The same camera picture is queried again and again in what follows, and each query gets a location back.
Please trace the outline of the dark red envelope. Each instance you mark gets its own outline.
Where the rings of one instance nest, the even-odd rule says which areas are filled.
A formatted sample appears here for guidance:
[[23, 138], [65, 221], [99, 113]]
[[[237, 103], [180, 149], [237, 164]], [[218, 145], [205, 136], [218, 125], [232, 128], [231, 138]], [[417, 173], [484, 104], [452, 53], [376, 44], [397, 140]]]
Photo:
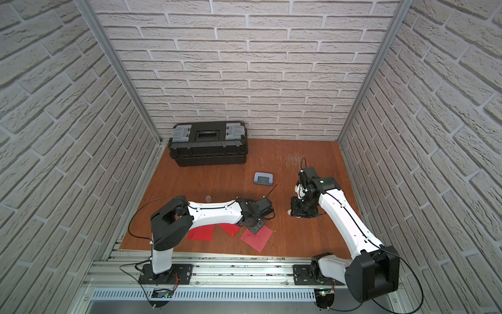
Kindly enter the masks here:
[[263, 226], [256, 234], [253, 234], [250, 230], [246, 230], [241, 236], [241, 240], [261, 253], [272, 235], [273, 230]]

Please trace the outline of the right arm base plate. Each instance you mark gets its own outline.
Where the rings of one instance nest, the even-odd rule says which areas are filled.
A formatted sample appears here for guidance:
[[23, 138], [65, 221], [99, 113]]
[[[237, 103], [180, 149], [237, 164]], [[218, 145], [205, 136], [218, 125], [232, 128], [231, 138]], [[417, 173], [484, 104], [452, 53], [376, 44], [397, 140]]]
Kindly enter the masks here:
[[294, 264], [293, 267], [294, 284], [297, 286], [328, 286], [346, 285], [345, 269], [342, 266], [319, 266], [313, 264]]

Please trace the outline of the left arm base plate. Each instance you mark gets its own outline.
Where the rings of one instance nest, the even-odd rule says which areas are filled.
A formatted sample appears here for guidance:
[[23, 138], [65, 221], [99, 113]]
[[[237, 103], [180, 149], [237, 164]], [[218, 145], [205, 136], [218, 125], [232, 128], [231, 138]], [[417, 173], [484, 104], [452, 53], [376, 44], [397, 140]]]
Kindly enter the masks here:
[[142, 285], [188, 285], [192, 278], [191, 264], [174, 264], [171, 269], [155, 274], [151, 264], [145, 264], [140, 271], [139, 283]]

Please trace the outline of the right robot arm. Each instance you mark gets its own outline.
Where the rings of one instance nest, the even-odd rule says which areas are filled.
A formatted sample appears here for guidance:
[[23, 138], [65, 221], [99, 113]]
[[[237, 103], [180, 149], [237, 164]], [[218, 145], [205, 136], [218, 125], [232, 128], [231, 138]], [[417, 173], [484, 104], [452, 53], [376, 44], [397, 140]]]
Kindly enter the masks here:
[[350, 252], [349, 259], [318, 255], [309, 265], [295, 265], [295, 284], [346, 285], [360, 303], [396, 291], [399, 287], [400, 257], [393, 246], [384, 244], [364, 225], [348, 203], [333, 177], [321, 178], [313, 167], [302, 169], [291, 198], [290, 216], [316, 218], [319, 209], [333, 221]]

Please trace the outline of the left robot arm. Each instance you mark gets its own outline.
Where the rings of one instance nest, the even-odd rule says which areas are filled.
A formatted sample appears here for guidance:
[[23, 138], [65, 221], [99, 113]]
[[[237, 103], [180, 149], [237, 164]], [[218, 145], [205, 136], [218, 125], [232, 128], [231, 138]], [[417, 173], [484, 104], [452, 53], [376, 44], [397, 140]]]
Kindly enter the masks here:
[[197, 203], [178, 196], [150, 217], [154, 275], [170, 273], [174, 248], [190, 230], [202, 226], [230, 224], [253, 228], [275, 218], [273, 203], [263, 197], [259, 200], [237, 198], [222, 203]]

